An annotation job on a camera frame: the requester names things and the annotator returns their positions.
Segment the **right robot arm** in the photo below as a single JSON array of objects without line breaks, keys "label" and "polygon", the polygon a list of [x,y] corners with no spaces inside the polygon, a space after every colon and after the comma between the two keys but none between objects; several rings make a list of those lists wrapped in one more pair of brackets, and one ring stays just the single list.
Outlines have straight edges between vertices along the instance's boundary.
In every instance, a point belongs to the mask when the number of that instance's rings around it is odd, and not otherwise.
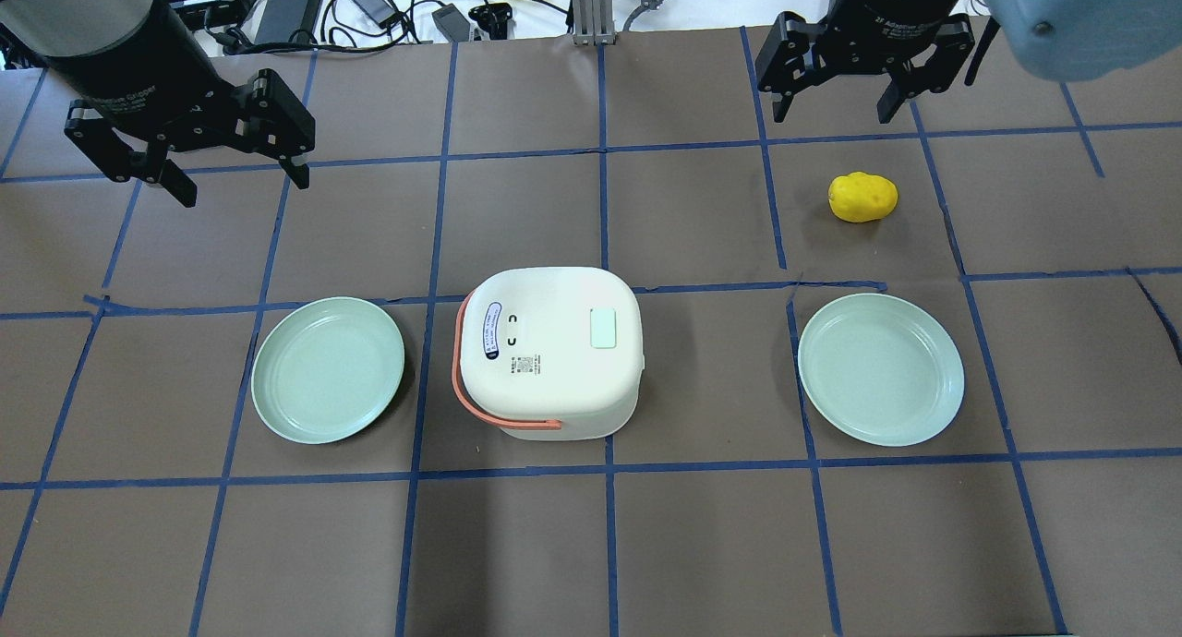
[{"label": "right robot arm", "polygon": [[996,35],[1027,73],[1089,82],[1177,48],[1181,0],[983,0],[980,34],[961,0],[830,0],[819,22],[781,13],[753,61],[755,86],[786,118],[803,90],[844,74],[886,74],[875,111],[886,124],[907,100],[972,85]]}]

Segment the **green plate near right arm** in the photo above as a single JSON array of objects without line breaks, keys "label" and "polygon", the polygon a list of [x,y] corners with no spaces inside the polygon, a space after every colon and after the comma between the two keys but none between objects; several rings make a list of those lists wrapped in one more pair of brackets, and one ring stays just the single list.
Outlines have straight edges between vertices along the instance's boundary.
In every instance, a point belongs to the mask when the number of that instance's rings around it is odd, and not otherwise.
[{"label": "green plate near right arm", "polygon": [[816,310],[798,358],[816,411],[868,444],[928,442],[957,418],[965,399],[965,364],[952,334],[895,295],[842,295]]}]

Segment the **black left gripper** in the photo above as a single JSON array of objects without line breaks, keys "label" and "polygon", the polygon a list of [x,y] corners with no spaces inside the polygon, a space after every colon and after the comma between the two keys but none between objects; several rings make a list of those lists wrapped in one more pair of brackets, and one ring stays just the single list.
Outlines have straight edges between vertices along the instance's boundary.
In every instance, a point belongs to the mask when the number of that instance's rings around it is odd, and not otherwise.
[{"label": "black left gripper", "polygon": [[63,134],[106,178],[160,186],[193,208],[199,188],[169,148],[225,145],[311,186],[309,108],[273,69],[225,82],[168,1],[4,0],[4,26],[74,90]]}]

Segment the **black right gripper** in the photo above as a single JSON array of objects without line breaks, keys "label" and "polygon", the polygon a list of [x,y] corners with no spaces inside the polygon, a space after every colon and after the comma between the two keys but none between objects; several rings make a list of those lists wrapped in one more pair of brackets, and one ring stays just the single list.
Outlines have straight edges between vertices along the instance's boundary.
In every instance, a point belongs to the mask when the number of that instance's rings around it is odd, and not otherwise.
[{"label": "black right gripper", "polygon": [[[821,22],[780,13],[755,57],[756,90],[777,97],[773,121],[785,121],[803,90],[829,82],[829,69],[837,74],[886,70],[890,82],[877,103],[883,125],[908,99],[948,90],[975,47],[970,17],[952,15],[957,1],[830,0]],[[914,65],[911,58],[930,44],[928,60]]]}]

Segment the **green plate near left arm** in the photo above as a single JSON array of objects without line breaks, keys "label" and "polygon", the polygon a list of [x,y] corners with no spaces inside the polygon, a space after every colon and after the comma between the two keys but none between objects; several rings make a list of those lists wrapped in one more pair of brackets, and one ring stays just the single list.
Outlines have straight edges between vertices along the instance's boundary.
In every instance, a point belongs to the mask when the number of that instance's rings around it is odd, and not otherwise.
[{"label": "green plate near left arm", "polygon": [[293,310],[269,331],[251,373],[264,425],[305,446],[340,442],[387,410],[405,372],[405,343],[385,310],[337,295]]}]

